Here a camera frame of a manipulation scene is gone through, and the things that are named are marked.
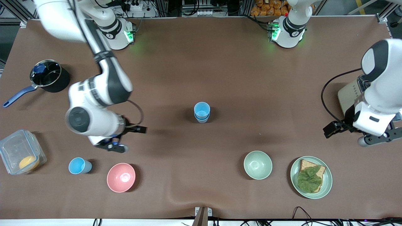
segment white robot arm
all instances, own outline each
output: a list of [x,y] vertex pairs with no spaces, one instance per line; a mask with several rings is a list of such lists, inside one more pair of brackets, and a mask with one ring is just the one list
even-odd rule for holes
[[[85,41],[99,65],[101,73],[75,83],[69,88],[70,109],[66,113],[66,124],[77,134],[88,136],[97,147],[116,152],[125,152],[126,147],[112,142],[112,138],[131,132],[145,133],[146,128],[133,126],[122,115],[106,109],[107,106],[126,102],[133,90],[131,81],[119,65],[108,46],[105,36],[94,21],[84,15],[77,2],[49,1],[39,4],[56,15],[40,15],[44,28],[53,36],[68,41]],[[66,31],[59,27],[66,25]]]
[[[101,8],[93,0],[81,0],[77,8],[89,15],[107,38],[110,48],[123,49],[134,42],[135,25],[117,18],[110,8]],[[66,40],[85,42],[74,14],[68,10],[68,0],[34,0],[41,23],[52,36]]]
[[368,146],[390,142],[402,137],[402,130],[393,126],[401,120],[402,110],[402,40],[384,39],[372,45],[361,60],[364,72],[357,80],[338,92],[338,99],[345,115],[338,130],[324,133],[327,138],[340,132],[341,127],[361,131],[365,135],[359,144]]
[[272,40],[284,48],[292,48],[303,38],[308,20],[313,14],[311,4],[318,0],[288,0],[292,6],[288,16],[281,16],[274,22],[279,23],[279,31]]

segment toast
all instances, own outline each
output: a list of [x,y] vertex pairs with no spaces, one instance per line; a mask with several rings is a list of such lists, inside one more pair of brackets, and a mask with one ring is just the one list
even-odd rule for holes
[[[309,162],[307,160],[302,159],[300,161],[300,170],[299,170],[299,172],[304,170],[307,167],[312,167],[312,166],[318,166],[318,164],[315,164],[315,163],[312,163],[312,162]],[[322,177],[324,176],[325,169],[326,169],[325,166],[321,166],[320,169],[318,170],[318,172],[316,173],[316,175],[321,178],[321,181],[322,181]],[[321,186],[322,186],[322,182],[321,182],[320,186],[317,188],[317,190],[315,190],[313,193],[319,192],[320,189],[321,189]]]

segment pale green bowl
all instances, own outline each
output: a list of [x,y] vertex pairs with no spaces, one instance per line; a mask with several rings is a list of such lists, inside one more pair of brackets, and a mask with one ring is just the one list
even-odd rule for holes
[[[297,175],[299,174],[300,170],[300,161],[304,159],[309,162],[322,165],[326,167],[326,170],[324,171],[324,175],[322,177],[322,186],[321,189],[317,193],[306,193],[302,191],[299,186],[297,185]],[[320,199],[324,196],[326,196],[329,191],[332,188],[332,174],[331,171],[329,170],[328,166],[319,158],[313,157],[313,156],[303,156],[298,158],[292,165],[290,169],[290,179],[292,181],[293,186],[295,189],[304,197],[307,197],[309,199]]]
[[272,172],[272,160],[262,151],[252,151],[244,158],[244,170],[253,179],[265,179]]

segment table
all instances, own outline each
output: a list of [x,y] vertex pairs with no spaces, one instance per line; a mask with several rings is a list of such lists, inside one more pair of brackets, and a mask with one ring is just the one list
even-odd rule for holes
[[[129,134],[124,154],[93,147],[65,125],[68,90],[26,94],[0,109],[0,139],[24,128],[36,134],[48,158],[29,175],[0,166],[0,218],[178,218],[208,206],[220,218],[291,218],[302,206],[313,218],[382,218],[402,214],[400,141],[369,148],[349,132],[325,139],[332,121],[320,102],[324,83],[358,68],[365,51],[389,38],[375,17],[313,17],[301,43],[282,49],[246,18],[144,20],[135,44],[115,51],[145,113],[147,134]],[[29,85],[32,66],[59,61],[82,81],[98,73],[85,44],[47,34],[38,21],[20,29],[0,82],[1,101]],[[336,93],[359,73],[328,86],[325,100],[341,115]],[[196,123],[192,107],[206,101],[211,117]],[[129,103],[110,107],[135,122]],[[242,161],[266,152],[273,172],[261,181],[245,175]],[[319,200],[300,196],[289,170],[301,156],[331,169],[331,192]],[[89,174],[72,175],[74,157],[90,159]],[[127,162],[137,180],[114,193],[109,169]],[[298,213],[296,217],[305,216]]]

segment pot handle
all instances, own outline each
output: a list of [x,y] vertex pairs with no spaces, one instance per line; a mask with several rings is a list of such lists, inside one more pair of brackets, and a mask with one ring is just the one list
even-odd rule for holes
[[18,93],[16,93],[14,96],[12,96],[10,99],[8,99],[8,101],[4,102],[3,107],[10,106],[12,103],[14,103],[16,100],[18,100],[18,98],[22,97],[22,95],[24,95],[27,92],[35,91],[36,88],[38,88],[38,86],[35,86],[35,85],[31,85],[31,86],[23,88]]

